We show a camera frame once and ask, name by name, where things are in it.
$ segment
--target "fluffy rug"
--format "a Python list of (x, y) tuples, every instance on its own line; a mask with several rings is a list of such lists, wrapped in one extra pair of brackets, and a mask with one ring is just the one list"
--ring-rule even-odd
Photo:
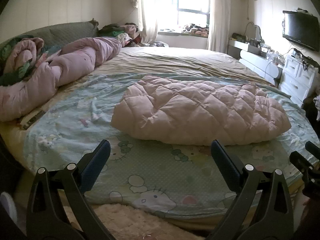
[[(70, 207), (64, 207), (73, 226), (79, 225)], [(121, 204), (105, 204), (93, 210), (117, 240), (203, 240), (161, 218)]]

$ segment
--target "mattress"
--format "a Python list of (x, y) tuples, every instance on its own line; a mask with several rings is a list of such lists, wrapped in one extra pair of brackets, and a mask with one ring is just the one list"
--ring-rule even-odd
[[(111, 156), (93, 189), (86, 193), (89, 202), (124, 203), (180, 226), (189, 223), (194, 229), (204, 229), (203, 224), (210, 227), (225, 214), (235, 193), (225, 184), (209, 147), (138, 140), (110, 126), (113, 108), (126, 88), (146, 74), (221, 84), (259, 83), (281, 103), (292, 128), (268, 142), (226, 147), (227, 152), (259, 170), (280, 168), (291, 192), (299, 185), (300, 173), (290, 164), (289, 154), (297, 150), (311, 163), (316, 162), (304, 144), (310, 140), (319, 145), (319, 140), (304, 111), (288, 95), (232, 57), (197, 49), (122, 49), (90, 75), (61, 87), (54, 98), (19, 123), (1, 123), (1, 136), (16, 160), (32, 173), (42, 166), (57, 170), (78, 162), (107, 139)], [(21, 126), (40, 111), (44, 116), (22, 130)], [(257, 193), (253, 209), (259, 197)]]

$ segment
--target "drawer handle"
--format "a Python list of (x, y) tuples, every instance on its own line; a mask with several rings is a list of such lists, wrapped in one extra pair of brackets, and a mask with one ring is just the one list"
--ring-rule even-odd
[(298, 89), (298, 87), (297, 87), (295, 84), (293, 84), (291, 81), (290, 81), (290, 84), (291, 84), (295, 89)]

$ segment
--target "television screen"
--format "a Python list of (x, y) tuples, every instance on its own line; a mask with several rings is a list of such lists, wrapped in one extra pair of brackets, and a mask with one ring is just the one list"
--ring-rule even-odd
[(320, 32), (317, 17), (301, 12), (283, 11), (283, 37), (305, 48), (319, 51)]

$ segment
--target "white curtain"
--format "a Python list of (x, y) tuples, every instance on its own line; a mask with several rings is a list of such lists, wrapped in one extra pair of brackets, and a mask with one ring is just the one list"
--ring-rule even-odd
[(208, 49), (227, 52), (231, 0), (210, 0)]
[(158, 33), (159, 0), (138, 0), (138, 22), (143, 43), (156, 40)]

